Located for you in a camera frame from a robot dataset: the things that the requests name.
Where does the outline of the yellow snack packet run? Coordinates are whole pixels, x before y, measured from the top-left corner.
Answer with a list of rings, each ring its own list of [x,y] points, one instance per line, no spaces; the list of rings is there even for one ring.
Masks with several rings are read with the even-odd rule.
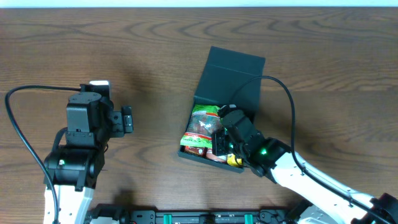
[[[226,157],[226,162],[229,166],[232,167],[238,167],[242,168],[243,167],[243,161],[241,158],[236,157],[235,154],[228,154]]]

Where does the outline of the green candy bag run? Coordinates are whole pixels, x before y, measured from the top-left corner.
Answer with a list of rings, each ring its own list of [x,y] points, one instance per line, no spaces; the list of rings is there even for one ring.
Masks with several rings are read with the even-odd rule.
[[[195,104],[180,144],[212,148],[212,134],[223,129],[218,115],[219,106]]]

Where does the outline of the dark green gift box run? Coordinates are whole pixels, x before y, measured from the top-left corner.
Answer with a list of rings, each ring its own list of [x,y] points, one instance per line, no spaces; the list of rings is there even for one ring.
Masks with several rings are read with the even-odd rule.
[[[236,105],[253,122],[259,109],[265,58],[212,46],[193,95],[193,105]]]

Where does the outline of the small red Pringles can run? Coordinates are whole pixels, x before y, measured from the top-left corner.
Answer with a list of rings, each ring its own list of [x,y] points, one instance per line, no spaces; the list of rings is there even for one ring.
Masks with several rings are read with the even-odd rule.
[[[226,163],[227,161],[227,157],[226,156],[216,156],[213,154],[212,149],[208,148],[206,150],[206,154],[205,157],[211,161],[216,161],[216,162],[220,162],[220,163]]]

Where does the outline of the red Hello Panda snack box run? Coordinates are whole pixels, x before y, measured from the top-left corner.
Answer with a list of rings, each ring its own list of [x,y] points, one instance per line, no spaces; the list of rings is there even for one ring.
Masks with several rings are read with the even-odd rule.
[[[206,154],[206,151],[206,147],[184,146],[184,152],[200,157],[203,157]]]

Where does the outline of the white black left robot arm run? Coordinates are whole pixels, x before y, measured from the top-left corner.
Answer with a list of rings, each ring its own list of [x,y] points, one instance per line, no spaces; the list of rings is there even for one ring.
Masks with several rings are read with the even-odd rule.
[[[66,145],[55,141],[45,158],[57,203],[50,204],[45,191],[45,211],[58,212],[58,223],[83,223],[93,198],[97,178],[104,164],[104,153],[111,138],[133,132],[132,109],[113,111],[107,106],[67,106]]]

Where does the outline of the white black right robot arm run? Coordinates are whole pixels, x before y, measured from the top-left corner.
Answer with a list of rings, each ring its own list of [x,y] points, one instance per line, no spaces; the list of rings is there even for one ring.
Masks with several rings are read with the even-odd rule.
[[[397,199],[358,192],[318,170],[285,143],[255,130],[247,137],[219,130],[212,136],[215,155],[232,154],[259,177],[288,188],[337,223],[397,223]]]

